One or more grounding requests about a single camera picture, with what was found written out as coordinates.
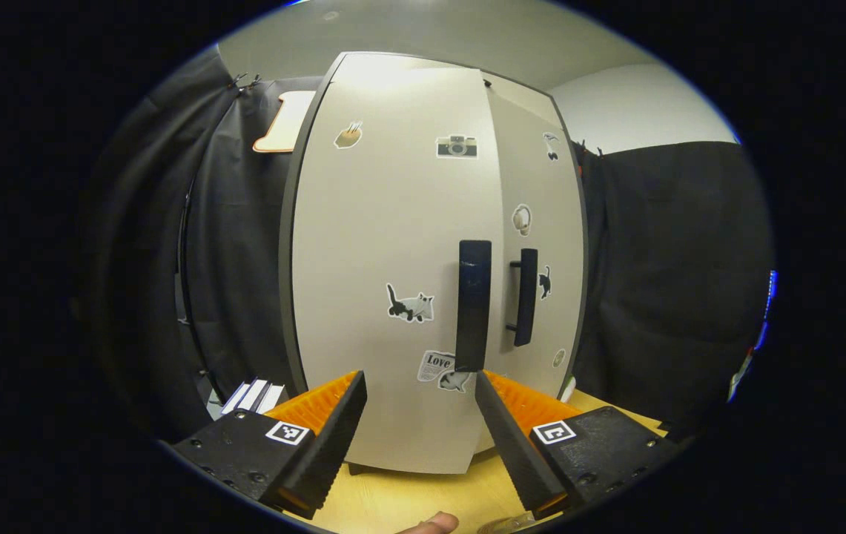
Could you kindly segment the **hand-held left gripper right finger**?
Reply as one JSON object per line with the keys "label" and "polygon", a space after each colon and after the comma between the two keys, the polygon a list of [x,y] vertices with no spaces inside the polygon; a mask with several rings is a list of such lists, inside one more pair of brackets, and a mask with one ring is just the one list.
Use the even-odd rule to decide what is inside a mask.
{"label": "hand-held left gripper right finger", "polygon": [[680,452],[612,406],[579,410],[486,369],[475,380],[498,455],[522,507],[537,519],[601,506]]}

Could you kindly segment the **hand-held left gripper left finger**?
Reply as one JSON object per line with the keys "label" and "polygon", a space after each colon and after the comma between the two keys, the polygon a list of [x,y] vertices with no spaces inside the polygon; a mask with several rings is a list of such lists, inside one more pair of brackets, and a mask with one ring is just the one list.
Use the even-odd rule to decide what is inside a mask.
{"label": "hand-held left gripper left finger", "polygon": [[257,380],[240,386],[218,419],[173,449],[229,489],[311,519],[337,479],[366,399],[361,369],[285,402],[276,384]]}

